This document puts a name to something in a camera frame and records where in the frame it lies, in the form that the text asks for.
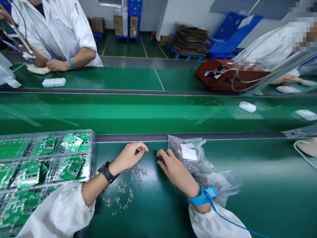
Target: white lab coat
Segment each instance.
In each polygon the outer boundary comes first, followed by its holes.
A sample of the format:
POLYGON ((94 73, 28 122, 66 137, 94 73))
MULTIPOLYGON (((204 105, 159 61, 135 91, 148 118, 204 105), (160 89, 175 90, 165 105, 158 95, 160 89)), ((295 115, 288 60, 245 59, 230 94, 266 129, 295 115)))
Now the white lab coat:
MULTIPOLYGON (((88 20, 78 0, 42 0, 45 18, 28 0, 15 0, 24 22, 16 7, 12 6, 12 18, 19 24, 19 30, 27 36, 31 44, 46 59, 66 61, 79 53, 82 47, 97 52, 95 40, 88 20)), ((103 67, 101 59, 96 58, 87 66, 103 67)))
MULTIPOLYGON (((37 207, 17 238, 68 238, 88 226, 95 203, 87 207, 82 185, 68 183, 56 189, 37 207)), ((232 212, 215 205, 219 214, 245 227, 232 212)), ((189 215, 198 238, 251 238, 248 231, 220 218, 212 209, 206 214, 200 214, 190 205, 189 215)))

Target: white cable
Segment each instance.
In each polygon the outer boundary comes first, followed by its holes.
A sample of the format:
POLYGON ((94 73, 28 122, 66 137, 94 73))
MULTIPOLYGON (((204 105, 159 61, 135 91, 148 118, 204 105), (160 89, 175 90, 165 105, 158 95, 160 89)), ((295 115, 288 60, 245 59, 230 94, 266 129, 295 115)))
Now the white cable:
POLYGON ((309 163, 315 170, 317 170, 317 167, 316 167, 312 162, 310 162, 310 161, 306 158, 306 156, 296 147, 296 145, 297 145, 298 143, 309 144, 309 142, 299 140, 299 141, 296 141, 296 142, 293 144, 293 146, 294 146, 295 150, 297 150, 297 152, 303 157, 303 159, 306 160, 306 162, 309 163))

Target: worker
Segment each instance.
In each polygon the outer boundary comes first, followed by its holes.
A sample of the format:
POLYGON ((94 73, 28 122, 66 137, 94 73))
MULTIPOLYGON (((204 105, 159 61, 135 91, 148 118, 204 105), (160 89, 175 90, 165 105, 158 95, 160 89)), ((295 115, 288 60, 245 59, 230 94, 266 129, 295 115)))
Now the worker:
MULTIPOLYGON (((116 175, 134 166, 149 149, 142 142, 127 144, 121 154, 111 163, 103 165, 101 171, 86 183, 74 182, 60 186, 34 211, 17 237, 73 237, 76 231, 88 226, 93 214, 96 198, 115 179, 116 175)), ((183 164, 169 149, 159 150, 164 162, 158 161, 170 181, 189 198, 200 195, 200 186, 183 164)), ((243 226, 231 212, 215 204, 217 211, 228 220, 243 226)), ((198 238, 251 238, 248 231, 220 218, 210 203, 201 206, 189 205, 193 230, 198 238)))
MULTIPOLYGON (((267 69, 273 69, 283 63, 295 51, 309 46, 317 34, 317 22, 314 18, 306 18, 306 22, 295 22, 274 29, 255 40, 249 47, 241 51, 233 60, 260 62, 267 69)), ((299 68, 293 69, 271 84, 300 82, 299 68)))
POLYGON ((52 71, 103 67, 78 0, 14 0, 11 14, 0 5, 0 19, 17 24, 34 51, 35 66, 52 71))

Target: left hand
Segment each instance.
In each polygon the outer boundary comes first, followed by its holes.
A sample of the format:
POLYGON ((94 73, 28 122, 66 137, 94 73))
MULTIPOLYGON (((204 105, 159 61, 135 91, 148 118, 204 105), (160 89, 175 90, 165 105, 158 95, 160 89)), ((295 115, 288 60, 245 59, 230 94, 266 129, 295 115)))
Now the left hand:
POLYGON ((149 151, 143 142, 127 144, 121 154, 113 161, 108 169, 113 176, 134 166, 149 151))
POLYGON ((57 59, 54 59, 54 60, 52 59, 52 60, 48 61, 46 63, 46 65, 53 72, 70 70, 70 68, 68 67, 69 63, 67 61, 63 62, 63 61, 60 61, 60 60, 57 60, 57 59))

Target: blue wristband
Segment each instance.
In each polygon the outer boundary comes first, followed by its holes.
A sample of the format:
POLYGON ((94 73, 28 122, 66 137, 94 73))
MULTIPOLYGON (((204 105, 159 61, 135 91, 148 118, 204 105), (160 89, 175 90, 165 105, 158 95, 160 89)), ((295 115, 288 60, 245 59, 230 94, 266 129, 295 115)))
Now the blue wristband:
POLYGON ((76 69, 75 66, 72 64, 72 62, 70 61, 70 59, 71 59, 71 58, 68 59, 68 63, 70 64, 70 66, 71 66, 73 69, 76 69))
POLYGON ((207 203, 210 204, 210 201, 207 199, 205 192, 207 192, 211 197, 218 196, 215 187, 204 189, 203 186, 200 186, 200 195, 194 198, 188 198, 188 200, 195 206, 201 206, 207 203))

